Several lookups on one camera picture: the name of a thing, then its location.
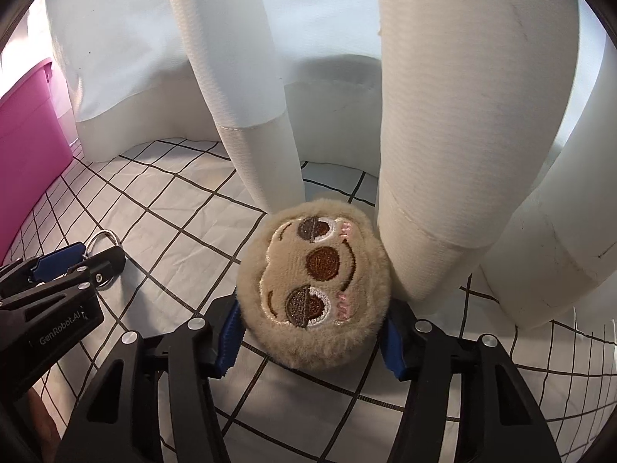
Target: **pink cheek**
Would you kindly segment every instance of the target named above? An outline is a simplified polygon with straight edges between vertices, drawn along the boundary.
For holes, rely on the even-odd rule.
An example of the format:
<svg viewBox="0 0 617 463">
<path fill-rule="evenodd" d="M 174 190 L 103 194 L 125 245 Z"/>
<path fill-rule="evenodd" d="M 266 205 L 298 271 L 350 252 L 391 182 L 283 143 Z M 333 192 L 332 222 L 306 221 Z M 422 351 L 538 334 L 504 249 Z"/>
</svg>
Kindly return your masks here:
<svg viewBox="0 0 617 463">
<path fill-rule="evenodd" d="M 350 234 L 351 234 L 351 223 L 343 223 L 341 226 L 341 233 L 339 234 L 339 237 L 345 240 L 349 238 Z"/>
<path fill-rule="evenodd" d="M 347 296 L 343 292 L 338 293 L 339 302 L 336 307 L 338 312 L 336 315 L 337 320 L 347 320 L 349 318 L 349 305 L 346 303 Z"/>
</svg>

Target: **black plastic part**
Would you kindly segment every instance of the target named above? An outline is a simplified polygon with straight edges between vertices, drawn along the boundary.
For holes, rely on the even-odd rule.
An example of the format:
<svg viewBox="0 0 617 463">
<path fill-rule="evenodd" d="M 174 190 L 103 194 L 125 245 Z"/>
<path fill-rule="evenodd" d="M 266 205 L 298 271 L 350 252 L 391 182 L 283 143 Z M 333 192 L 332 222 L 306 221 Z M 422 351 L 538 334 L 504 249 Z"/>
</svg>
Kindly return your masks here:
<svg viewBox="0 0 617 463">
<path fill-rule="evenodd" d="M 215 299 L 200 329 L 122 340 L 73 411 L 56 463 L 159 463 L 157 379 L 169 373 L 174 442 L 181 463 L 230 463 L 208 382 L 235 294 Z"/>
<path fill-rule="evenodd" d="M 50 282 L 64 275 L 81 260 L 86 246 L 81 242 L 67 245 L 49 254 L 18 260 L 0 269 L 0 300 L 36 287 L 41 282 Z"/>
<path fill-rule="evenodd" d="M 617 409 L 613 409 L 606 424 L 578 463 L 615 463 L 615 455 L 617 455 Z"/>
<path fill-rule="evenodd" d="M 37 263 L 38 258 L 31 257 L 30 259 L 15 261 L 6 267 L 2 267 L 0 300 L 35 287 L 36 283 L 31 278 L 32 270 L 36 268 Z"/>
<path fill-rule="evenodd" d="M 494 347 L 446 335 L 437 326 L 416 330 L 411 308 L 391 301 L 391 323 L 402 342 L 411 380 L 389 463 L 439 461 L 450 381 L 462 375 L 455 463 L 558 463 L 548 425 L 527 384 L 501 344 Z"/>
<path fill-rule="evenodd" d="M 197 359 L 197 350 L 211 339 L 208 325 L 194 331 L 186 324 L 171 338 L 169 402 L 176 452 L 182 463 L 229 463 L 208 378 L 202 379 Z"/>
<path fill-rule="evenodd" d="M 144 342 L 116 343 L 77 404 L 55 463 L 162 463 L 157 377 Z"/>
<path fill-rule="evenodd" d="M 126 265 L 126 254 L 122 247 L 114 245 L 98 254 L 85 258 L 80 263 L 70 267 L 67 275 L 75 272 L 76 269 L 86 266 L 90 269 L 91 282 L 96 286 L 101 286 L 114 276 L 119 275 Z M 101 275 L 101 281 L 97 281 L 97 275 Z"/>
<path fill-rule="evenodd" d="M 0 306 L 0 398 L 21 397 L 103 322 L 88 270 L 4 299 Z"/>
</svg>

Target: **grid pattern floor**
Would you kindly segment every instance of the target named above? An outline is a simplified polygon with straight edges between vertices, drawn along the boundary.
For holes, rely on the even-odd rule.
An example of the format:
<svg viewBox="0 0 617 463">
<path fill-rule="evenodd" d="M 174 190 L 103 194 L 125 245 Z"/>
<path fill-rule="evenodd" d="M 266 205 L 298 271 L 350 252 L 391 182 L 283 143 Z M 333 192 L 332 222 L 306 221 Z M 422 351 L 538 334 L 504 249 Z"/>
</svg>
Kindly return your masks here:
<svg viewBox="0 0 617 463">
<path fill-rule="evenodd" d="M 60 433 L 76 400 L 127 330 L 169 332 L 235 286 L 243 248 L 265 213 L 255 206 L 221 143 L 158 140 L 105 164 L 74 159 L 45 192 L 15 238 L 9 258 L 48 253 L 108 228 L 121 237 L 128 262 L 101 291 L 105 321 L 36 383 Z M 356 169 L 303 163 L 307 199 L 340 199 L 373 216 L 377 180 Z M 97 249 L 106 248 L 106 241 Z M 482 273 L 461 281 L 434 323 L 475 340 L 495 334 L 510 350 L 548 420 L 562 461 L 575 463 L 617 399 L 615 328 L 576 329 L 573 312 L 520 331 L 499 308 Z M 159 385 L 161 441 L 175 461 Z M 385 462 L 408 384 L 386 370 L 376 347 L 351 364 L 319 374 L 272 361 L 247 333 L 236 365 L 211 387 L 234 463 Z M 453 460 L 460 377 L 450 390 L 440 462 Z"/>
</svg>

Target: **metal ring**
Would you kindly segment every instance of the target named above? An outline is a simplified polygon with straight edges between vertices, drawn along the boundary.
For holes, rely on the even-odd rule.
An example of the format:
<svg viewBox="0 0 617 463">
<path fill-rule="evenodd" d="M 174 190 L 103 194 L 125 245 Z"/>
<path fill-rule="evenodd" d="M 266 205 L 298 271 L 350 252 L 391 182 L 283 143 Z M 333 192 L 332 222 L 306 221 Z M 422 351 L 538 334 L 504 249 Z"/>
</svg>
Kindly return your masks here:
<svg viewBox="0 0 617 463">
<path fill-rule="evenodd" d="M 90 257 L 90 249 L 93 247 L 94 243 L 96 242 L 96 239 L 101 236 L 106 236 L 107 238 L 109 238 L 112 241 L 113 245 L 116 245 L 117 247 L 122 247 L 122 243 L 120 242 L 118 235 L 116 235 L 111 230 L 100 230 L 100 231 L 97 231 L 92 236 L 92 238 L 89 240 L 88 245 L 86 246 L 86 253 L 84 254 L 85 259 Z"/>
<path fill-rule="evenodd" d="M 91 253 L 92 247 L 96 243 L 96 240 L 99 237 L 101 237 L 101 236 L 106 236 L 107 238 L 109 238 L 110 241 L 112 241 L 112 244 L 115 245 L 116 247 L 122 247 L 122 242 L 120 242 L 120 238 L 118 238 L 118 235 L 116 235 L 111 230 L 100 230 L 100 231 L 97 231 L 92 236 L 92 238 L 88 241 L 88 245 L 86 246 L 86 252 L 83 255 L 84 259 L 88 259 L 88 257 L 90 257 L 90 253 Z M 120 275 L 116 275 L 116 276 L 110 278 L 109 280 L 107 280 L 107 281 L 103 282 L 102 284 L 98 285 L 96 288 L 97 289 L 103 289 L 104 287 L 110 286 L 111 284 L 113 284 L 117 280 L 117 278 L 119 276 Z"/>
</svg>

